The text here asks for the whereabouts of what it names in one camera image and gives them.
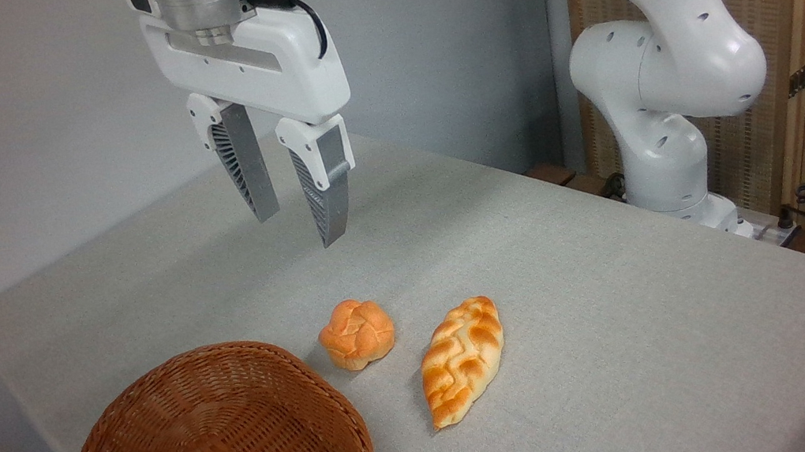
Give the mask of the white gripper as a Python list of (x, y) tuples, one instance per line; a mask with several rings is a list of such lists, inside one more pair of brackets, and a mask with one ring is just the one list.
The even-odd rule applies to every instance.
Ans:
[(282, 117), (275, 135), (322, 245), (344, 235), (356, 162), (338, 112), (351, 94), (315, 11), (302, 0), (125, 1), (161, 73), (192, 92), (186, 106), (202, 147), (216, 153), (255, 218), (269, 220), (279, 202), (245, 107)]

